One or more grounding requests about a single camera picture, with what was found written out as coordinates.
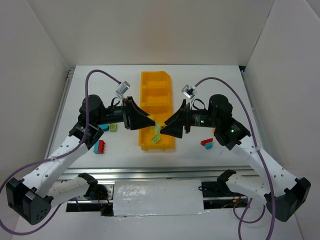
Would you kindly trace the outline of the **pale green lego brick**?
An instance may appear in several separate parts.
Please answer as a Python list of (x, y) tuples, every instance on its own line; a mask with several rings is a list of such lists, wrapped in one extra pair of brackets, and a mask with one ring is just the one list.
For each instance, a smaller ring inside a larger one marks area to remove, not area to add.
[(161, 125), (159, 123), (156, 123), (155, 126), (152, 127), (152, 135), (159, 135), (161, 131)]

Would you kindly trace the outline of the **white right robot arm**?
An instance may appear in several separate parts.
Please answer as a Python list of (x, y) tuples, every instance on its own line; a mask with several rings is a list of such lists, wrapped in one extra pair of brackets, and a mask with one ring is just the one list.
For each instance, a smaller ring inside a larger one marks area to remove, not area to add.
[(191, 127), (214, 128), (214, 138), (221, 146), (245, 160), (257, 173), (253, 179), (234, 170), (224, 172), (219, 181), (228, 190), (253, 198), (266, 206), (281, 222), (286, 222), (306, 201), (311, 183), (282, 167), (254, 142), (253, 134), (232, 117), (233, 106), (226, 96), (212, 95), (207, 109), (191, 109), (186, 101), (165, 121), (163, 135), (182, 138)]

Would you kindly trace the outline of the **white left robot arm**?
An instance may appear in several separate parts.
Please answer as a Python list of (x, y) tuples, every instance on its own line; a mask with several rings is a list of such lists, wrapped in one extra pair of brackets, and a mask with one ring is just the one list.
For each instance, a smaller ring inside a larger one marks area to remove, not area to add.
[(129, 130), (155, 126), (155, 120), (131, 96), (121, 106), (105, 107), (98, 95), (84, 98), (78, 121), (58, 149), (22, 179), (9, 177), (5, 184), (8, 206), (29, 224), (37, 225), (51, 208), (73, 197), (86, 194), (98, 182), (87, 173), (54, 187), (58, 178), (78, 158), (86, 154), (104, 134), (102, 124), (124, 123)]

